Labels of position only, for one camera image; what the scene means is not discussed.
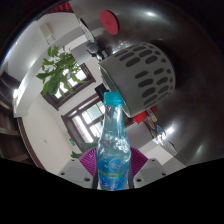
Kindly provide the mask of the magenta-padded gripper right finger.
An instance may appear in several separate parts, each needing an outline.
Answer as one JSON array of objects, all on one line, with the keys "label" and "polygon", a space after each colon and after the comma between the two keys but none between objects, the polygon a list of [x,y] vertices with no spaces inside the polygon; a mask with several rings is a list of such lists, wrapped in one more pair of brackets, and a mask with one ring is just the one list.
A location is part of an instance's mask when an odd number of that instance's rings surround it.
[{"label": "magenta-padded gripper right finger", "polygon": [[166,170],[156,158],[148,159],[138,149],[131,148],[128,177],[128,186],[130,189],[146,186],[166,175]]}]

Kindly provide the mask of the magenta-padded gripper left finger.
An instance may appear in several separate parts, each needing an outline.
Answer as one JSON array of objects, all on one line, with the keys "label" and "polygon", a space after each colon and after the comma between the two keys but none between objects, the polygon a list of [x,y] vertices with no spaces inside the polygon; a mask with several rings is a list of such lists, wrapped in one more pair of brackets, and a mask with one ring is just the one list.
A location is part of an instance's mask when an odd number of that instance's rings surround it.
[{"label": "magenta-padded gripper left finger", "polygon": [[78,159],[69,160],[58,176],[83,188],[97,189],[96,149],[88,150]]}]

